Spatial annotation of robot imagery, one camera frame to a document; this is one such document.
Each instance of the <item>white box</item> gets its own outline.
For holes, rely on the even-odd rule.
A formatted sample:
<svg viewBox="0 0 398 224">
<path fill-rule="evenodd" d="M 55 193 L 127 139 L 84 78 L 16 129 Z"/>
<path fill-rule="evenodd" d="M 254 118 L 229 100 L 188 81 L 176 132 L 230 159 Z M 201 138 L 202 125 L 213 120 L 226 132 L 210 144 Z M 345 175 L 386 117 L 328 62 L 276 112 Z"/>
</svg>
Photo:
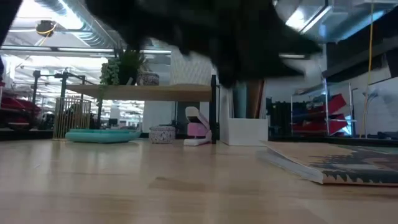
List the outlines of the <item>white box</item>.
<svg viewBox="0 0 398 224">
<path fill-rule="evenodd" d="M 220 140 L 230 146 L 265 146 L 268 141 L 267 119 L 231 118 L 232 92 L 221 88 L 220 92 Z"/>
</svg>

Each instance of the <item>black desk leg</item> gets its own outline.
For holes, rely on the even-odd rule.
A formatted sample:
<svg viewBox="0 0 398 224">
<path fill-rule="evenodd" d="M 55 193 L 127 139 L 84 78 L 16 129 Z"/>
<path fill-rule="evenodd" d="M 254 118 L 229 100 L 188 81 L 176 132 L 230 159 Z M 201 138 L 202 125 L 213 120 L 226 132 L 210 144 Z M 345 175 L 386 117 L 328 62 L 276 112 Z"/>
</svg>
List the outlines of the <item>black desk leg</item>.
<svg viewBox="0 0 398 224">
<path fill-rule="evenodd" d="M 217 143 L 217 127 L 216 127 L 216 116 L 217 116 L 217 99 L 216 99 L 217 83 L 216 75 L 211 76 L 211 102 L 209 103 L 209 120 L 211 129 L 211 143 Z"/>
</svg>

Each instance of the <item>ceiling duct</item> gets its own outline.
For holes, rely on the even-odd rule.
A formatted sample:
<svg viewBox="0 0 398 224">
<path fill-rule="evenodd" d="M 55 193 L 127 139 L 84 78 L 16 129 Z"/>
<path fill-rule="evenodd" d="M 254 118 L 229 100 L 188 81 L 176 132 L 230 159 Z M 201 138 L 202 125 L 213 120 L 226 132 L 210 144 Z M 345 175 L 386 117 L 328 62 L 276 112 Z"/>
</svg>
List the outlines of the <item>ceiling duct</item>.
<svg viewBox="0 0 398 224">
<path fill-rule="evenodd" d="M 65 21 L 70 21 L 70 27 L 61 24 L 74 35 L 91 47 L 111 48 L 117 40 L 104 29 L 104 25 L 97 21 L 80 0 L 35 0 L 42 7 L 53 10 Z"/>
<path fill-rule="evenodd" d="M 398 5 L 398 0 L 279 0 L 276 8 L 286 24 L 320 42 L 347 39 Z"/>
</svg>

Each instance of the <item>pink stapler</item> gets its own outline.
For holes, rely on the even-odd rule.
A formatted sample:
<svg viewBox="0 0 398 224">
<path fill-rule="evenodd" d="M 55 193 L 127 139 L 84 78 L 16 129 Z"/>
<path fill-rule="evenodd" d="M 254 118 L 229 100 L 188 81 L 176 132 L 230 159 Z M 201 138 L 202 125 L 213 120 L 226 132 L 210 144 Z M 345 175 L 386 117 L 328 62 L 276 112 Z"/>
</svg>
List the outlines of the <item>pink stapler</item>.
<svg viewBox="0 0 398 224">
<path fill-rule="evenodd" d="M 188 136 L 194 139 L 184 140 L 185 146 L 199 146 L 211 141 L 211 131 L 208 120 L 199 112 L 198 108 L 189 106 L 185 109 L 188 121 Z"/>
</svg>

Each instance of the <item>wooden shelf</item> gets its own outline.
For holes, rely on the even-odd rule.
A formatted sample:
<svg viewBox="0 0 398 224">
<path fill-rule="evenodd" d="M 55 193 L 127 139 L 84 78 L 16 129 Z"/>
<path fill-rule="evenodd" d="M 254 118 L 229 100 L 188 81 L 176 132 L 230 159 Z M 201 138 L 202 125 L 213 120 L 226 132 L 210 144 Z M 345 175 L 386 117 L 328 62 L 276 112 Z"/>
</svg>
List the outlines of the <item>wooden shelf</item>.
<svg viewBox="0 0 398 224">
<path fill-rule="evenodd" d="M 93 98 L 100 95 L 99 85 L 67 85 L 67 89 Z M 103 99 L 210 102 L 211 86 L 107 86 Z"/>
</svg>

